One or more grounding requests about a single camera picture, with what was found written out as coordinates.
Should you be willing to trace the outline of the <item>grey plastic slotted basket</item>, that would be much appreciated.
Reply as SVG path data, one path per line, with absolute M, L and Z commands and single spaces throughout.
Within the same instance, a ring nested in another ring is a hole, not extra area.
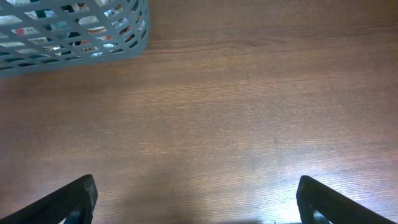
M 80 9 L 66 13 L 64 5 Z M 38 19 L 50 9 L 55 17 Z M 69 28 L 46 30 L 65 21 Z M 59 39 L 60 34 L 80 36 Z M 1 76 L 133 58 L 147 47 L 147 0 L 1 0 Z

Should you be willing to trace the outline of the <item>dark green snack bag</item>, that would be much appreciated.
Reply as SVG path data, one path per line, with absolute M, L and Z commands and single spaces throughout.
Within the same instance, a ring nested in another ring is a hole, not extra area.
M 61 9 L 63 10 L 63 12 L 66 12 L 66 13 L 75 12 L 80 9 L 79 5 L 76 5 L 75 7 L 76 7 L 76 10 L 74 9 L 74 7 L 72 5 L 64 5 L 61 7 Z M 56 16 L 56 13 L 50 9 L 38 10 L 38 11 L 35 11 L 35 13 L 36 13 L 36 16 L 38 19 Z M 62 22 L 56 22 L 53 24 L 46 24 L 46 25 L 44 25 L 44 28 L 46 30 L 59 30 L 59 29 L 69 28 L 69 25 L 67 22 L 62 21 Z M 59 39 L 68 39 L 68 38 L 78 37 L 78 36 L 80 36 L 80 34 L 78 32 L 68 32 L 67 34 L 60 34 L 58 36 L 58 38 Z

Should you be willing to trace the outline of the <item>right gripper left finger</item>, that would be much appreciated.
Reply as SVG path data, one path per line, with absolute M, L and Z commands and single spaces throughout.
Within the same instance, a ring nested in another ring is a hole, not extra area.
M 86 174 L 40 200 L 1 219 L 1 224 L 91 224 L 98 191 Z

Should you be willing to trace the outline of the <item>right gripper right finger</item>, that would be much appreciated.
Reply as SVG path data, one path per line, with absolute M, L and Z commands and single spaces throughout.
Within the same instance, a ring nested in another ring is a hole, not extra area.
M 296 199 L 302 223 L 395 224 L 307 175 L 300 178 Z

